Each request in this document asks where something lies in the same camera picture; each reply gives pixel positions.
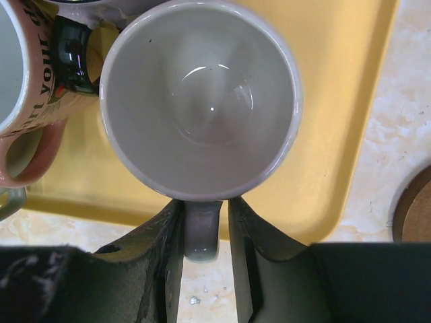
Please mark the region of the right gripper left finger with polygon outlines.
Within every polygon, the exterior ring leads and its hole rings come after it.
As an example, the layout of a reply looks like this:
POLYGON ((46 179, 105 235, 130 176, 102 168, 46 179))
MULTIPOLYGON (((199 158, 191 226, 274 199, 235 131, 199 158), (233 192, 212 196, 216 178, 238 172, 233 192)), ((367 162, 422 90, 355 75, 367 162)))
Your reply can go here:
POLYGON ((170 201, 94 253, 2 247, 1 321, 176 322, 184 210, 181 201, 170 201))

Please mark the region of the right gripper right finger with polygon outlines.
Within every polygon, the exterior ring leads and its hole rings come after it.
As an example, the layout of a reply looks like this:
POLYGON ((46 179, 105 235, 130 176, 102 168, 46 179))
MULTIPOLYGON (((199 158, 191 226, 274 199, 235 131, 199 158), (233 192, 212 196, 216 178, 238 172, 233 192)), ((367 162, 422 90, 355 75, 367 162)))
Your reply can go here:
POLYGON ((239 322, 429 322, 428 243, 304 245, 228 203, 239 322))

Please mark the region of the brown ridged wooden coaster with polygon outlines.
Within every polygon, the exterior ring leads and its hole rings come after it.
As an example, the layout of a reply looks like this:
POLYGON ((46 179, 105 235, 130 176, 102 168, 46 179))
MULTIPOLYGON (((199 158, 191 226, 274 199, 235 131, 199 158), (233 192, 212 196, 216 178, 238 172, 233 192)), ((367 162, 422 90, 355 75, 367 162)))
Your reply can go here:
POLYGON ((403 189, 393 212, 394 242, 430 243, 430 164, 403 189))

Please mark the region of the large white mug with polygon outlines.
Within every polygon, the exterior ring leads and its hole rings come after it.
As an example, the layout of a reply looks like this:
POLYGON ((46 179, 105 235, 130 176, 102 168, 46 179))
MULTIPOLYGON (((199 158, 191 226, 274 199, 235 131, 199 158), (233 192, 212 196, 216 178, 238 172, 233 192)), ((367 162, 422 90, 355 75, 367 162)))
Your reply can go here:
POLYGON ((209 262, 222 203, 264 182, 292 147, 302 82, 285 41, 249 9, 168 1, 115 40, 100 109, 130 173, 185 204, 184 255, 209 262))

